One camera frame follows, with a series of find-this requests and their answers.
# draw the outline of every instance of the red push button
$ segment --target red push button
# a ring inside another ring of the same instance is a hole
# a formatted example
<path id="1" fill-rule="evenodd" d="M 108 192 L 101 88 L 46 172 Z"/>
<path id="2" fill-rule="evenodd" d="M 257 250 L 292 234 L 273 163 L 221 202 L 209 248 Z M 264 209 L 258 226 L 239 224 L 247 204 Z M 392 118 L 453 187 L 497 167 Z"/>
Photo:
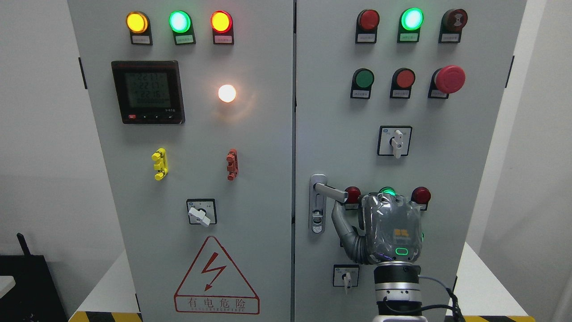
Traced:
<path id="1" fill-rule="evenodd" d="M 420 205 L 426 205 L 431 200 L 431 193 L 425 187 L 417 187 L 411 194 L 411 200 Z"/>
<path id="2" fill-rule="evenodd" d="M 467 25 L 468 15 L 463 9 L 451 9 L 443 15 L 443 26 L 451 32 L 459 32 Z"/>
<path id="3" fill-rule="evenodd" d="M 465 82 L 464 70 L 457 65 L 443 67 L 435 76 L 435 86 L 445 94 L 460 90 Z"/>
<path id="4" fill-rule="evenodd" d="M 346 200 L 346 203 L 358 203 L 359 202 L 359 196 L 362 194 L 362 192 L 359 190 L 358 187 L 347 187 L 345 190 L 348 193 L 348 199 Z"/>
<path id="5" fill-rule="evenodd" d="M 357 18 L 357 24 L 364 31 L 370 32 L 379 25 L 379 13 L 372 9 L 363 10 Z"/>
<path id="6" fill-rule="evenodd" d="M 395 79 L 397 86 L 401 88 L 409 88 L 415 83 L 415 74 L 410 69 L 398 70 L 397 77 Z"/>

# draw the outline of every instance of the red indicator light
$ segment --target red indicator light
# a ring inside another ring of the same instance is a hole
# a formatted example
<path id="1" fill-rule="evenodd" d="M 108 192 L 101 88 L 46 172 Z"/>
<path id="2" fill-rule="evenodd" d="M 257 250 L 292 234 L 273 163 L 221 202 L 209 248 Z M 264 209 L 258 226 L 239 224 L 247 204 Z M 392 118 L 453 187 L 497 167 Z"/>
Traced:
<path id="1" fill-rule="evenodd" d="M 435 76 L 435 86 L 445 94 L 452 94 L 460 90 L 465 82 L 464 70 L 456 65 L 443 67 Z"/>
<path id="2" fill-rule="evenodd" d="M 357 17 L 357 24 L 364 31 L 370 32 L 379 25 L 379 13 L 375 10 L 363 10 Z"/>
<path id="3" fill-rule="evenodd" d="M 431 193 L 425 187 L 417 187 L 411 194 L 411 200 L 420 205 L 426 205 L 431 200 Z"/>
<path id="4" fill-rule="evenodd" d="M 395 82 L 401 88 L 409 88 L 415 83 L 415 74 L 409 69 L 403 69 L 397 75 Z"/>
<path id="5" fill-rule="evenodd" d="M 358 187 L 347 187 L 345 190 L 348 193 L 348 199 L 346 200 L 345 203 L 358 203 L 359 202 L 359 196 L 362 194 L 362 192 L 359 190 Z"/>
<path id="6" fill-rule="evenodd" d="M 463 9 L 451 9 L 443 15 L 443 26 L 450 32 L 459 32 L 466 25 L 468 14 Z"/>
<path id="7" fill-rule="evenodd" d="M 218 33 L 226 33 L 232 28 L 232 17 L 226 11 L 215 11 L 210 17 L 210 25 L 214 31 Z"/>

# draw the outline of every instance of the warning triangle sign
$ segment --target warning triangle sign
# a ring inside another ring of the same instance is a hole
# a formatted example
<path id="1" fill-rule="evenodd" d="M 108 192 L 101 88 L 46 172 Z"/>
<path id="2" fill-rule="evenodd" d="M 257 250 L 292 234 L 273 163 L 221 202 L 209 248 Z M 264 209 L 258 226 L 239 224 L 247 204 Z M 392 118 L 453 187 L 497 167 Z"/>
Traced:
<path id="1" fill-rule="evenodd" d="M 174 302 L 177 312 L 260 313 L 258 295 L 215 236 L 205 239 Z"/>

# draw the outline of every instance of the green push button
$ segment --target green push button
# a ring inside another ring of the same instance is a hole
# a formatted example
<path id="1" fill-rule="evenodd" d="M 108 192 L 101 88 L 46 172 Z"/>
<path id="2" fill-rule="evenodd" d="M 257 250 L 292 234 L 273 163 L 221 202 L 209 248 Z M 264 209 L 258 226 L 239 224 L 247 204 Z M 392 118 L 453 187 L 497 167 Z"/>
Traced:
<path id="1" fill-rule="evenodd" d="M 371 70 L 363 69 L 356 75 L 356 84 L 361 88 L 368 88 L 374 83 L 374 74 Z"/>
<path id="2" fill-rule="evenodd" d="M 407 250 L 407 248 L 396 248 L 395 253 L 400 256 L 407 256 L 409 254 L 409 250 Z"/>

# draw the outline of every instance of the yellow indicator light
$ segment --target yellow indicator light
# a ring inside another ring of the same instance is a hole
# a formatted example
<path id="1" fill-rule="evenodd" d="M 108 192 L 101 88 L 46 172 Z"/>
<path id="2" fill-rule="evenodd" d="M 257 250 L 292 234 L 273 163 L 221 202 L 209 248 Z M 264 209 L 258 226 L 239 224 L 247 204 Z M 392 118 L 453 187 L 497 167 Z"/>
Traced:
<path id="1" fill-rule="evenodd" d="M 219 88 L 219 99 L 225 103 L 230 103 L 236 98 L 236 89 L 230 84 L 223 85 Z"/>
<path id="2" fill-rule="evenodd" d="M 136 34 L 144 33 L 149 27 L 147 16 L 140 11 L 130 12 L 125 19 L 125 23 L 127 28 Z"/>
<path id="3" fill-rule="evenodd" d="M 225 33 L 232 27 L 231 15 L 226 11 L 215 11 L 210 17 L 210 25 L 218 33 Z"/>

